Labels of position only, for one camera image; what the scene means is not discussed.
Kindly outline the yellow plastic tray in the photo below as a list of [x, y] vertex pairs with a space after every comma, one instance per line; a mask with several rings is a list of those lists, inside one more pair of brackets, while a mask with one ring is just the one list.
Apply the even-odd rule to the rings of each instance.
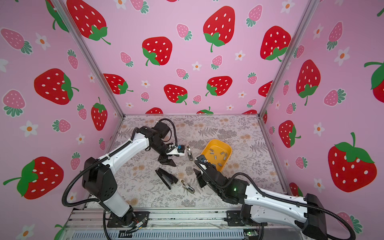
[[215, 165], [219, 172], [223, 171], [231, 154], [231, 146], [220, 140], [211, 140], [202, 151], [202, 155], [209, 163]]

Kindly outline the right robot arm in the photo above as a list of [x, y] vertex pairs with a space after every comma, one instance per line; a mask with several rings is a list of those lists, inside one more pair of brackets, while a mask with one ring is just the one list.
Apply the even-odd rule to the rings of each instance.
[[283, 195], [257, 186], [245, 173], [225, 177], [204, 155], [194, 161], [198, 182], [203, 188], [209, 186], [225, 203], [241, 204], [245, 218], [256, 223], [272, 223], [292, 226], [314, 240], [334, 240], [328, 234], [326, 216], [329, 215], [347, 228], [349, 239], [356, 239], [354, 229], [339, 215], [325, 209], [313, 194], [305, 197]]

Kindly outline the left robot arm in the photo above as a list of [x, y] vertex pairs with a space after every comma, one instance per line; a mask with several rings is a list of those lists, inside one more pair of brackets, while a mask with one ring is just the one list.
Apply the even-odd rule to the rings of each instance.
[[[186, 147], [174, 143], [165, 143], [164, 138], [169, 132], [176, 133], [176, 126], [168, 126], [169, 119], [161, 119], [152, 128], [143, 126], [134, 128], [131, 138], [113, 150], [98, 158], [86, 160], [84, 169], [69, 183], [62, 196], [65, 207], [75, 207], [89, 202], [97, 202], [107, 213], [111, 213], [124, 227], [131, 227], [135, 223], [133, 208], [118, 192], [115, 174], [132, 159], [144, 150], [154, 150], [158, 153], [158, 162], [162, 165], [174, 167], [176, 164], [171, 156], [184, 156]], [[75, 183], [81, 180], [82, 186], [93, 199], [86, 199], [75, 203], [68, 202], [67, 198]]]

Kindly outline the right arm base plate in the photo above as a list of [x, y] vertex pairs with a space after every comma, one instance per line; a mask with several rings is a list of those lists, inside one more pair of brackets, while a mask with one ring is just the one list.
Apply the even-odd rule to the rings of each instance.
[[267, 223], [257, 223], [251, 219], [246, 219], [241, 216], [241, 211], [226, 211], [224, 221], [229, 227], [265, 227]]

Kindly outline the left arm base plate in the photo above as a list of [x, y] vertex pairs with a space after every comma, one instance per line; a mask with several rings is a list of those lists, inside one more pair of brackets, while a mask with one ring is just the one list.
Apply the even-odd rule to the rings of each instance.
[[128, 228], [132, 229], [136, 225], [139, 225], [139, 228], [146, 228], [149, 220], [150, 212], [129, 212], [124, 217], [118, 217], [115, 214], [107, 218], [107, 227], [108, 228]]

